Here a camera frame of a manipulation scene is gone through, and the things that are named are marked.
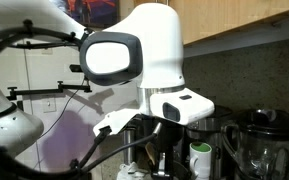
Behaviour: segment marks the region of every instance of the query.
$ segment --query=kitchen appliance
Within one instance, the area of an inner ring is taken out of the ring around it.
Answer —
[[[223,143],[237,164],[235,179],[289,179],[289,113],[247,110],[222,127]],[[236,150],[228,132],[235,132]]]
[[[204,142],[213,149],[210,180],[219,180],[224,176],[234,175],[234,168],[232,168],[234,162],[223,148],[221,138],[221,125],[229,120],[231,114],[231,109],[215,105],[213,114],[185,127],[186,133],[183,137],[181,155],[183,164],[188,165],[189,144],[196,141]]]

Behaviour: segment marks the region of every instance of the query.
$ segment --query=upper cabinet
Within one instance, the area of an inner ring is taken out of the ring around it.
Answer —
[[[137,6],[155,0],[134,0]],[[289,0],[159,0],[169,2],[181,20],[185,45],[248,24],[289,16]]]

